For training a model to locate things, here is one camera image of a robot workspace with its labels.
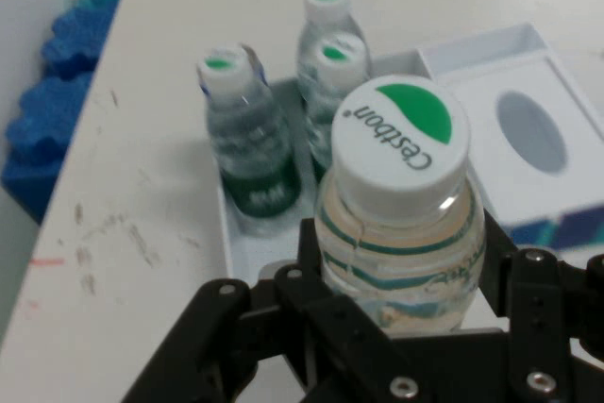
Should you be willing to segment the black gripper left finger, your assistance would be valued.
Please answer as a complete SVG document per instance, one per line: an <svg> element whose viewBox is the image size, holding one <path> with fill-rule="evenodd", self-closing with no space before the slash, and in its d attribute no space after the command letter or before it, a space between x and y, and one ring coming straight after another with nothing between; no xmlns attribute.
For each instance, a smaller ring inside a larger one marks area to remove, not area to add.
<svg viewBox="0 0 604 403"><path fill-rule="evenodd" d="M254 287L203 285L130 389L126 402L232 402L260 361L285 356L312 401L389 402L389 342L319 276L314 222L300 225L297 259Z"/></svg>

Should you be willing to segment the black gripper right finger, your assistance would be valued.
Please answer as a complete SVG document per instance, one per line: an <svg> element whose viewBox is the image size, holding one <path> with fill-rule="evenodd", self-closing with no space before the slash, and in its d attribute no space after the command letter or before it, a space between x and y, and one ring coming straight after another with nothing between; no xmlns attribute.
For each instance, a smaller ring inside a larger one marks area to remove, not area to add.
<svg viewBox="0 0 604 403"><path fill-rule="evenodd" d="M542 248L516 246L490 213L479 287L509 320L506 380L511 402L600 402L603 371L570 342L603 358L603 258L578 268Z"/></svg>

